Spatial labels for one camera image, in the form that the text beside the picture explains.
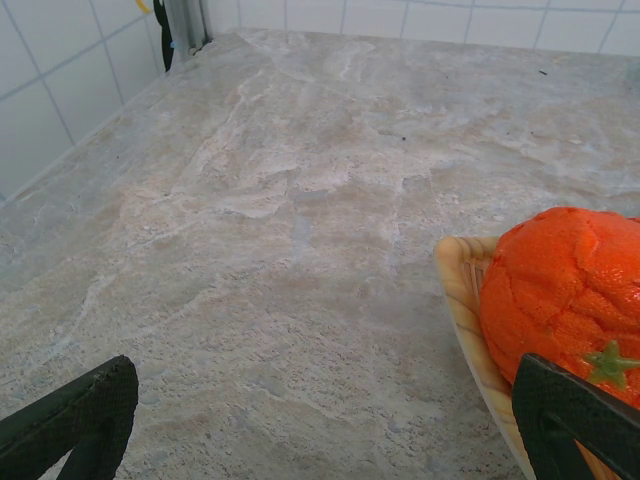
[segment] white wall tile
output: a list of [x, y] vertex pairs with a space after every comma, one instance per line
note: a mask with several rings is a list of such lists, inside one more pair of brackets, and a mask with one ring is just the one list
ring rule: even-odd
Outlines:
[[0, 145], [0, 192], [7, 198], [71, 148], [42, 82], [0, 103]]
[[103, 45], [56, 70], [45, 81], [76, 142], [121, 107]]
[[[145, 5], [152, 8], [152, 3], [146, 0]], [[105, 37], [143, 15], [134, 0], [93, 0], [93, 5]]]
[[551, 8], [617, 10], [622, 0], [551, 0]]
[[242, 28], [284, 30], [284, 0], [240, 0]]
[[6, 0], [42, 71], [100, 40], [88, 0]]
[[144, 22], [134, 23], [109, 39], [107, 48], [125, 102], [158, 77]]
[[214, 32], [238, 28], [238, 0], [209, 0], [209, 21]]
[[155, 15], [147, 15], [144, 18], [151, 36], [151, 46], [153, 47], [153, 56], [159, 72], [164, 72], [164, 61], [162, 60], [162, 27], [156, 21]]
[[622, 10], [640, 10], [640, 0], [627, 0]]
[[18, 32], [0, 5], [0, 96], [36, 77], [38, 72], [24, 48]]
[[544, 12], [541, 10], [493, 10], [473, 12], [467, 43], [531, 48]]
[[396, 0], [349, 0], [343, 33], [398, 38], [405, 7]]
[[435, 0], [435, 1], [437, 1], [438, 3], [446, 3], [449, 5], [471, 5], [473, 3], [473, 0]]
[[470, 12], [469, 8], [411, 3], [403, 38], [462, 43]]
[[494, 7], [546, 7], [547, 0], [476, 0], [476, 5]]
[[618, 15], [602, 53], [640, 55], [640, 14]]
[[340, 33], [344, 0], [288, 0], [287, 27], [300, 32]]
[[597, 52], [613, 17], [613, 13], [550, 11], [537, 47], [545, 50]]

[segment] wooden bowl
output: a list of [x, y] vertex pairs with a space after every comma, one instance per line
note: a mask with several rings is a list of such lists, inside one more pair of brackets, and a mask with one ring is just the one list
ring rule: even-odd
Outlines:
[[[458, 342], [482, 398], [525, 477], [536, 480], [513, 416], [511, 385], [489, 355], [480, 328], [480, 289], [497, 243], [498, 237], [443, 238], [435, 248], [436, 264]], [[597, 457], [578, 447], [596, 480], [619, 480]]]

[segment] granite countertop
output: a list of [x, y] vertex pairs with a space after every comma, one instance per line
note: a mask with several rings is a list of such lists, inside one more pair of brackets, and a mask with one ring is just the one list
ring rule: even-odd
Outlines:
[[126, 354], [119, 479], [522, 478], [432, 250], [637, 216], [639, 92], [624, 57], [216, 38], [0, 211], [0, 414]]

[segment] orange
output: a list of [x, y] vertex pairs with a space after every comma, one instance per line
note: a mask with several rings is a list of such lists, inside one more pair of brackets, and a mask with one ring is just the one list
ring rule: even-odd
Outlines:
[[480, 323], [509, 382], [537, 353], [640, 408], [640, 220], [557, 207], [514, 227], [487, 271]]

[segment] tile grout line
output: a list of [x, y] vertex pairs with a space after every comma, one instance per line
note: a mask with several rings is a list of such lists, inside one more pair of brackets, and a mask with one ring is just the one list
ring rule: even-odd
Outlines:
[[109, 47], [107, 47], [107, 42], [104, 39], [104, 33], [102, 32], [102, 26], [100, 25], [100, 20], [98, 20], [98, 12], [96, 12], [96, 7], [93, 4], [93, 0], [89, 0], [89, 5], [91, 6], [91, 11], [93, 12], [93, 19], [96, 21], [96, 25], [98, 26], [98, 32], [100, 33], [100, 38], [102, 39], [102, 43], [104, 44], [104, 51], [107, 54], [107, 61], [109, 62], [109, 67], [111, 68], [111, 74], [113, 75], [113, 80], [116, 82], [116, 90], [118, 91], [118, 96], [120, 97], [120, 105], [124, 107], [124, 97], [122, 96], [122, 90], [120, 89], [120, 82], [118, 81], [118, 76], [116, 75], [116, 69], [114, 68], [113, 61], [111, 60]]
[[342, 4], [342, 20], [340, 20], [340, 33], [344, 33], [344, 19], [347, 16], [347, 0]]
[[[419, 3], [421, 5], [434, 5], [439, 7], [451, 7], [451, 8], [470, 8], [469, 4], [463, 3], [446, 3], [439, 2], [438, 0], [409, 0], [411, 3]], [[545, 11], [549, 10], [551, 12], [576, 12], [576, 13], [620, 13], [622, 15], [625, 14], [638, 14], [640, 10], [625, 10], [619, 11], [618, 9], [611, 8], [580, 8], [580, 7], [552, 7], [552, 6], [544, 6], [537, 7], [534, 5], [530, 6], [521, 6], [521, 5], [479, 5], [474, 3], [474, 9], [486, 9], [486, 10], [527, 10], [527, 11]]]
[[542, 35], [542, 28], [544, 27], [544, 22], [547, 19], [547, 13], [549, 13], [549, 6], [551, 5], [551, 0], [547, 0], [547, 5], [544, 9], [544, 13], [542, 14], [542, 20], [540, 20], [540, 27], [538, 27], [538, 34], [536, 35], [536, 39], [533, 42], [533, 49], [538, 48], [538, 42], [540, 41], [540, 35]]
[[471, 6], [469, 7], [469, 20], [467, 20], [467, 29], [464, 31], [464, 39], [462, 43], [467, 44], [467, 38], [469, 38], [469, 30], [471, 30], [471, 20], [473, 19], [473, 9], [476, 6], [476, 0], [471, 0]]
[[238, 3], [238, 28], [242, 29], [242, 8], [240, 6], [240, 0], [237, 0]]
[[27, 39], [24, 38], [24, 35], [22, 35], [22, 32], [20, 31], [20, 28], [18, 28], [18, 23], [16, 22], [15, 18], [13, 18], [13, 14], [11, 13], [11, 10], [9, 10], [9, 6], [7, 5], [6, 0], [1, 0], [1, 1], [2, 1], [2, 6], [4, 7], [5, 11], [7, 12], [7, 17], [9, 18], [9, 22], [13, 25], [13, 28], [16, 29], [16, 32], [18, 33], [18, 37], [20, 37], [20, 41], [24, 45], [24, 48], [27, 51], [27, 55], [31, 59], [31, 62], [33, 63], [34, 68], [36, 69], [36, 73], [38, 74], [38, 78], [36, 80], [34, 80], [34, 83], [37, 80], [42, 81], [42, 85], [44, 86], [44, 89], [47, 91], [47, 94], [49, 95], [49, 99], [51, 100], [51, 103], [53, 103], [53, 108], [55, 109], [56, 113], [58, 114], [58, 117], [60, 117], [60, 121], [62, 122], [62, 126], [64, 128], [64, 131], [67, 133], [67, 137], [69, 137], [69, 141], [71, 142], [71, 145], [75, 145], [76, 142], [73, 140], [73, 136], [71, 135], [71, 130], [69, 130], [69, 126], [67, 125], [67, 122], [65, 121], [64, 117], [62, 116], [62, 112], [60, 111], [60, 107], [58, 107], [58, 103], [56, 102], [55, 98], [53, 98], [53, 93], [51, 92], [51, 89], [49, 88], [49, 85], [47, 85], [47, 82], [44, 81], [44, 76], [42, 75], [42, 71], [40, 70], [40, 67], [38, 66], [38, 63], [36, 62], [36, 57], [33, 56], [33, 52], [31, 51], [31, 49], [29, 48], [29, 45], [27, 44]]
[[151, 45], [151, 54], [153, 55], [153, 64], [156, 66], [156, 73], [160, 76], [160, 65], [158, 64], [158, 57], [156, 56], [156, 49], [153, 48], [153, 36], [151, 35], [151, 29], [149, 28], [149, 24], [147, 23], [147, 17], [144, 19], [144, 28], [147, 30], [147, 38], [149, 39], [149, 44]]
[[404, 38], [404, 27], [407, 24], [407, 14], [409, 13], [409, 4], [410, 0], [407, 0], [407, 3], [404, 7], [404, 16], [402, 17], [402, 27], [400, 28], [400, 38]]
[[611, 20], [611, 25], [609, 25], [609, 28], [607, 29], [607, 31], [604, 34], [604, 37], [602, 37], [602, 42], [600, 42], [600, 46], [598, 47], [598, 52], [597, 53], [602, 52], [602, 49], [604, 48], [604, 44], [607, 43], [607, 38], [609, 38], [609, 34], [613, 30], [613, 27], [615, 26], [616, 21], [618, 20], [618, 15], [620, 14], [622, 9], [624, 8], [624, 4], [626, 3], [626, 1], [627, 0], [622, 0], [620, 2], [620, 5], [618, 5], [618, 11], [613, 16], [613, 20]]
[[[114, 31], [113, 33], [110, 33], [106, 38], [106, 40], [110, 40], [111, 38], [115, 37], [116, 35], [124, 32], [126, 29], [128, 29], [129, 27], [135, 25], [136, 23], [138, 23], [140, 20], [144, 19], [144, 16], [138, 17], [135, 20], [132, 20], [131, 22], [127, 23], [126, 25], [123, 25], [122, 27], [120, 27], [119, 29], [117, 29], [116, 31]], [[22, 90], [24, 90], [27, 87], [30, 87], [31, 85], [33, 85], [34, 83], [36, 83], [38, 80], [42, 80], [44, 81], [44, 79], [46, 77], [48, 77], [49, 75], [51, 75], [52, 73], [57, 72], [58, 70], [60, 70], [63, 67], [66, 67], [67, 65], [69, 65], [71, 62], [73, 62], [74, 60], [77, 60], [78, 58], [80, 58], [82, 55], [84, 55], [85, 53], [93, 50], [96, 47], [99, 47], [100, 44], [102, 43], [102, 40], [98, 40], [96, 43], [93, 43], [91, 45], [89, 45], [88, 47], [80, 50], [78, 53], [74, 53], [72, 56], [70, 56], [69, 58], [67, 58], [66, 60], [63, 60], [62, 62], [60, 62], [57, 65], [54, 65], [53, 67], [51, 67], [49, 70], [47, 70], [46, 72], [41, 72], [40, 69], [38, 68], [38, 66], [36, 65], [36, 72], [37, 72], [37, 76], [35, 76], [34, 78], [32, 78], [31, 80], [23, 83], [22, 85], [14, 88], [13, 90], [10, 90], [7, 93], [3, 93], [2, 95], [0, 95], [0, 102], [3, 101], [6, 98], [9, 98], [12, 95], [15, 95], [16, 93], [20, 93]]]

